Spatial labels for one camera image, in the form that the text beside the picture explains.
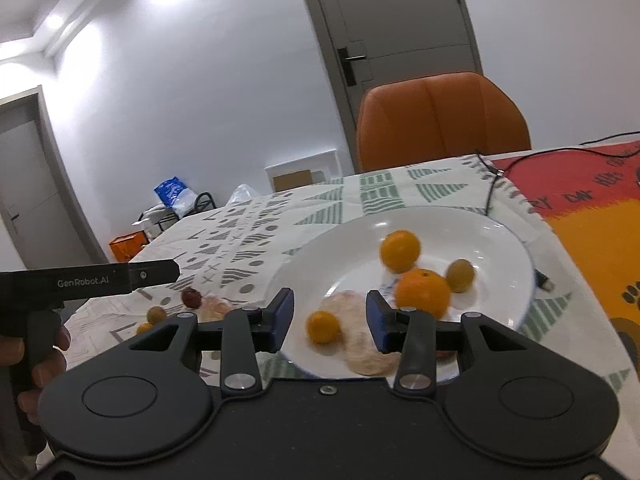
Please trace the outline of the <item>person's left hand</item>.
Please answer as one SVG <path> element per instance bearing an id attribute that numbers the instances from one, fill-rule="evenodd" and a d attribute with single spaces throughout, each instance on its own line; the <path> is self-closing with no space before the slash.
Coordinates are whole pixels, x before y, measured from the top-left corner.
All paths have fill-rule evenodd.
<path id="1" fill-rule="evenodd" d="M 18 408 L 33 425 L 39 426 L 38 402 L 42 390 L 55 377 L 66 371 L 67 363 L 63 352 L 68 348 L 70 348 L 70 333 L 65 326 L 62 326 L 55 336 L 55 343 L 47 359 L 35 365 L 30 372 L 32 374 L 32 388 L 20 391 L 15 395 Z M 2 366 L 16 365 L 24 358 L 24 353 L 25 345 L 22 338 L 1 337 Z"/>

